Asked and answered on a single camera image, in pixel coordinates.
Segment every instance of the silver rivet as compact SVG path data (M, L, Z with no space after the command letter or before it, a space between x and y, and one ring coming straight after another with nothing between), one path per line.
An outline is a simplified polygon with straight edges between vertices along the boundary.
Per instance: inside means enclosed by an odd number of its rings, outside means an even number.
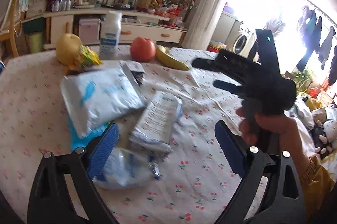
M52 156L52 153L51 152L46 152L43 157L44 158L50 158Z
M258 153L258 148L255 147L255 146L251 146L251 147L249 148L249 150L250 150L252 153Z
M77 154L81 154L81 153L83 153L84 152L84 148L83 147L77 147L76 149L75 149L75 153L77 153Z
M285 158L289 158L290 157L290 153L288 151L283 151L282 152L282 155L285 157Z

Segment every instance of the washing machine door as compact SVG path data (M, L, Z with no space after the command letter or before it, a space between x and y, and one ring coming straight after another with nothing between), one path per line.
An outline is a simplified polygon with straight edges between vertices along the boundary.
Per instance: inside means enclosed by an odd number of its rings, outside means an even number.
M242 50L245 48L246 44L247 44L247 36L245 34L239 35L234 43L233 52L236 54L240 54Z

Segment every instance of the apple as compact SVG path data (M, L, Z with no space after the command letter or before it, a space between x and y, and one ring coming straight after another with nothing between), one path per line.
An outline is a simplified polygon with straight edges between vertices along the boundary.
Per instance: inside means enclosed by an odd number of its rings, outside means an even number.
M156 46L151 39L137 37L131 44L130 54L134 61L150 62L156 55Z
M77 35L64 34L56 43L56 58L64 65L74 65L80 45L82 41Z

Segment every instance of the small box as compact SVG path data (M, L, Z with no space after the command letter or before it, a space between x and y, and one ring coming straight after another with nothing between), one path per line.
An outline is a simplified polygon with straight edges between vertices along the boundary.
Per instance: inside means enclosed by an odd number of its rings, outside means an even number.
M99 44L99 18L82 18L79 23L79 38L83 44Z

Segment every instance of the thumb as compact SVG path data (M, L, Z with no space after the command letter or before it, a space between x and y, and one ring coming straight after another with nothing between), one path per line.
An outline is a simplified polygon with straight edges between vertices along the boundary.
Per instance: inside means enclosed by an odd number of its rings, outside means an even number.
M255 114L255 120L262 129L280 135L285 133L284 129L288 124L288 118L285 115L265 116L261 113L257 113Z

